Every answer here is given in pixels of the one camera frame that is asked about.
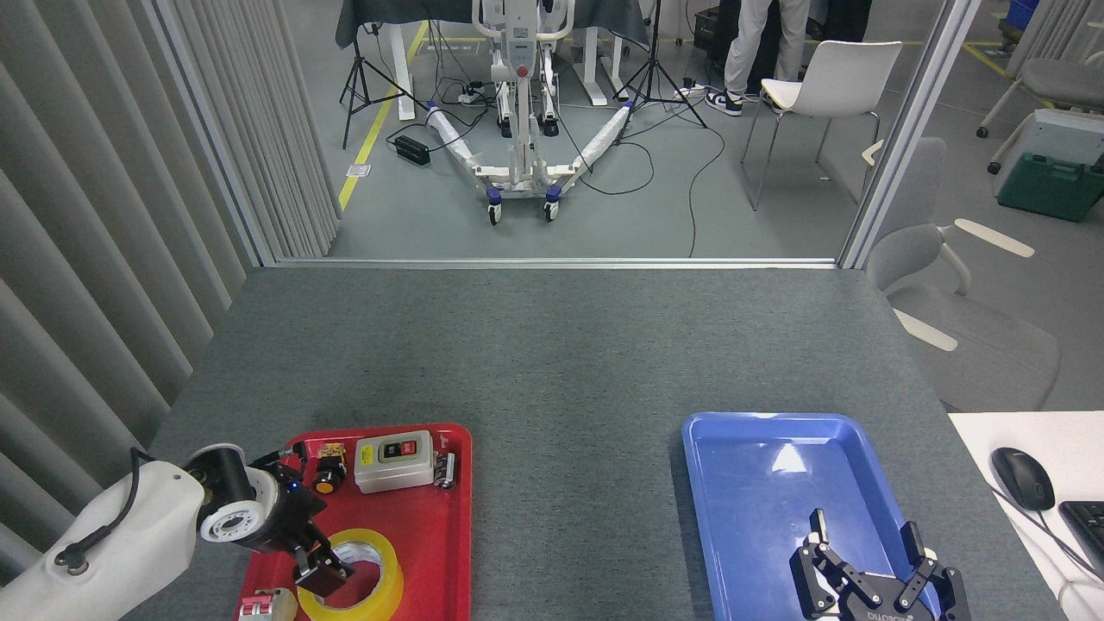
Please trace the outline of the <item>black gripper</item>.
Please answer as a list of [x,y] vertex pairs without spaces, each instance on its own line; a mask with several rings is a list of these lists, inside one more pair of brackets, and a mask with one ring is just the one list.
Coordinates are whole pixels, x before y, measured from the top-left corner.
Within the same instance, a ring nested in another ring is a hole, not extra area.
[[[296,548],[311,549],[321,533],[314,516],[326,508],[322,499],[291,469],[259,471],[259,503],[264,519],[259,527],[261,552],[291,552]],[[317,561],[314,552],[295,552],[295,583],[307,591],[328,598],[348,582],[354,567],[335,552]]]
[[904,524],[904,547],[912,577],[902,582],[891,575],[857,573],[829,546],[825,511],[809,516],[811,533],[790,557],[790,570],[805,618],[839,617],[841,620],[934,620],[916,599],[934,585],[941,606],[940,620],[970,620],[963,576],[954,567],[940,564],[934,551],[923,546],[919,525]]

